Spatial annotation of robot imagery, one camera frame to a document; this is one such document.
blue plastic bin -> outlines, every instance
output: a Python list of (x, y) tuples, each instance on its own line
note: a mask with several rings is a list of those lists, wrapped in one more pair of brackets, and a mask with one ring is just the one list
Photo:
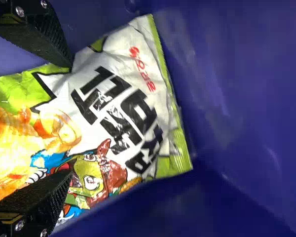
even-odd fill
[[(74, 52), (153, 13), (194, 165), (54, 237), (296, 236), (296, 1), (51, 3)], [(0, 38), (0, 76), (42, 63)]]

screw head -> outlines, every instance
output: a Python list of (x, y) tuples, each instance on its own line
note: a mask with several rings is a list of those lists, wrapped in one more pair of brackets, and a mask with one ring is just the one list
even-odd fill
[(23, 8), (21, 8), (20, 6), (17, 6), (17, 7), (15, 8), (15, 11), (16, 11), (16, 14), (18, 14), (19, 17), (24, 17), (24, 16), (25, 16), (25, 14), (24, 14), (24, 10), (23, 10)]
[(47, 229), (42, 230), (40, 237), (47, 237)]
[(41, 0), (40, 4), (43, 8), (45, 8), (45, 9), (47, 8), (47, 2), (45, 0)]
[(24, 220), (19, 221), (16, 225), (15, 225), (15, 231), (20, 231), (21, 229), (23, 229), (25, 224)]

chip bag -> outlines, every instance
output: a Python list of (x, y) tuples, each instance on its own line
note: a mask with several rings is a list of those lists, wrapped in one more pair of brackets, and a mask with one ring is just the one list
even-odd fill
[(24, 169), (0, 164), (0, 183), (3, 174), (23, 175), (0, 198), (72, 169), (58, 224), (143, 181), (192, 169), (151, 15), (78, 52), (72, 69), (49, 64), (0, 77), (0, 111), (30, 131), (25, 140), (13, 137), (9, 155), (0, 153), (24, 160)]

snack bag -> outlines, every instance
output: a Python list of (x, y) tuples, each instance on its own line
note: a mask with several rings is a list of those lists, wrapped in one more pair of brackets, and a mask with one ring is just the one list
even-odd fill
[(0, 110), (25, 110), (21, 120), (39, 140), (24, 156), (35, 169), (25, 185), (74, 171), (58, 224), (140, 182), (192, 169), (151, 15), (78, 52), (71, 70), (49, 64), (0, 77)]

cartoon character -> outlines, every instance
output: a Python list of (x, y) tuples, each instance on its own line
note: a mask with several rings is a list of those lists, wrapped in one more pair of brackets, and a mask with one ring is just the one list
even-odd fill
[(106, 139), (96, 149), (62, 159), (62, 164), (51, 169), (74, 171), (73, 180), (65, 203), (90, 209), (103, 201), (127, 181), (126, 167), (106, 157), (111, 140)]

